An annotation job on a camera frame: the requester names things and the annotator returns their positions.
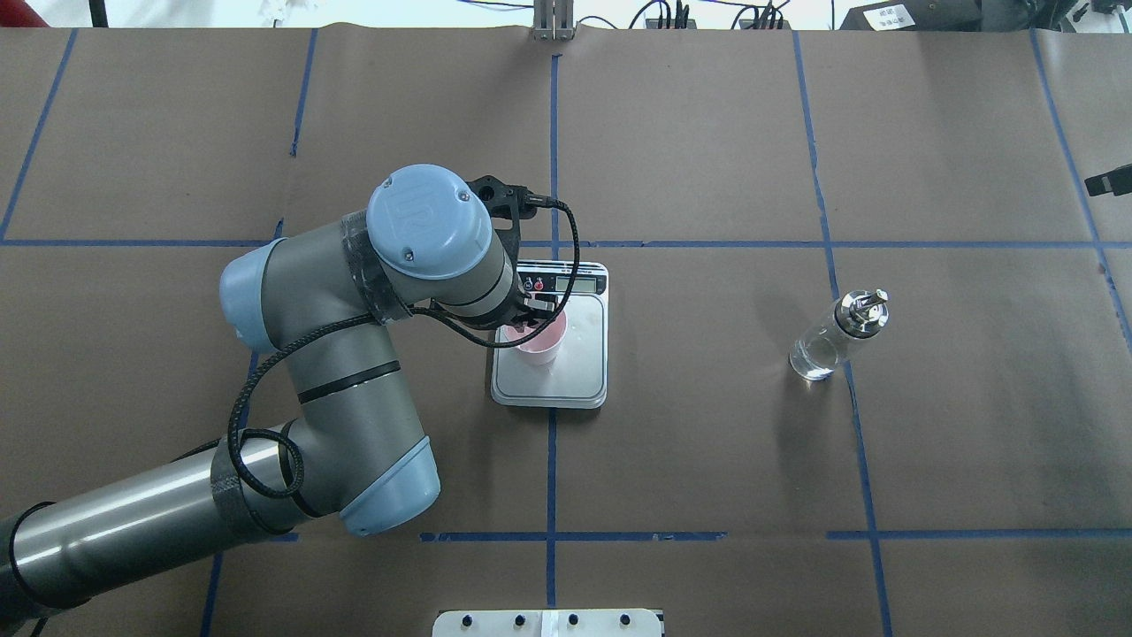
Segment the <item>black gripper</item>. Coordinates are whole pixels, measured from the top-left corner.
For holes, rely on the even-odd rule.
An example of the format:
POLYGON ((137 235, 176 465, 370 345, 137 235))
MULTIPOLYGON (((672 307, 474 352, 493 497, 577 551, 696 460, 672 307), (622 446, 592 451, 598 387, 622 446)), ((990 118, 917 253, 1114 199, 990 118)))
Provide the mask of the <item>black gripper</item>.
MULTIPOLYGON (((512 266, 520 261, 522 222, 533 219, 540 209, 550 209, 554 197, 532 192, 525 186, 509 186, 494 177, 466 181, 470 192, 482 203, 492 219, 507 219, 507 229, 494 229, 512 266)), ((521 301, 509 326, 516 330, 535 329, 554 319, 554 301, 521 301)))

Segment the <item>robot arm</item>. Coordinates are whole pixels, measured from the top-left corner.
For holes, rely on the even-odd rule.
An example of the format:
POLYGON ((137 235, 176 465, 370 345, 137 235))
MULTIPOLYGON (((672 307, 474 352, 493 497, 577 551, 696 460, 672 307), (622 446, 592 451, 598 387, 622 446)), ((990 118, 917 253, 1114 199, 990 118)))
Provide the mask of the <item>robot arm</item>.
POLYGON ((218 298, 256 365, 222 433, 157 468, 3 522, 3 634, 94 597, 340 518, 357 536, 436 503, 440 468, 391 335, 441 324, 514 348, 565 315, 520 281, 522 226, 561 198, 432 163, 400 167, 320 229, 235 258, 218 298))

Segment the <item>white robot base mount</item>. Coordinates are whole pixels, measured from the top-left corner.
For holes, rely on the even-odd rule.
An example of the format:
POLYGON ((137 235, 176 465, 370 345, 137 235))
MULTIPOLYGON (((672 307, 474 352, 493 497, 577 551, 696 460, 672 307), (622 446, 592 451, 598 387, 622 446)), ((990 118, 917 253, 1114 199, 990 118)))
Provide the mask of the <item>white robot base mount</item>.
POLYGON ((662 611, 646 608, 444 611, 432 636, 666 636, 662 611))

